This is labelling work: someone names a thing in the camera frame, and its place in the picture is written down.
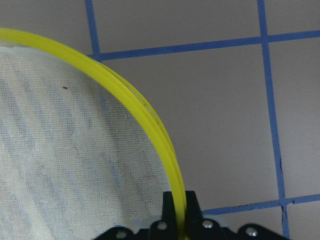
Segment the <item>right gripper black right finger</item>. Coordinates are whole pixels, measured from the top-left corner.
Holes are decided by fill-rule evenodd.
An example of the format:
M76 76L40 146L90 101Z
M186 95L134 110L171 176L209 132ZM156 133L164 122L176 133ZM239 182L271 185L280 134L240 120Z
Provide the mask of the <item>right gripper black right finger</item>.
M185 231L190 240L286 240L268 228L258 224L247 223L237 232L213 217L202 214L197 195L186 191Z

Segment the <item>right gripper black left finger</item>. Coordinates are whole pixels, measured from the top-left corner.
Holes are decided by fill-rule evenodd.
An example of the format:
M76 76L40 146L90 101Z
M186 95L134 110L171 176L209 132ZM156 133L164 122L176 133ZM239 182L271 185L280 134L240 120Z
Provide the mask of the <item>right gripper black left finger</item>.
M170 191L165 191L162 195L160 219L141 227L137 233L127 227L116 226L96 237L97 240L175 240L176 238L176 211Z

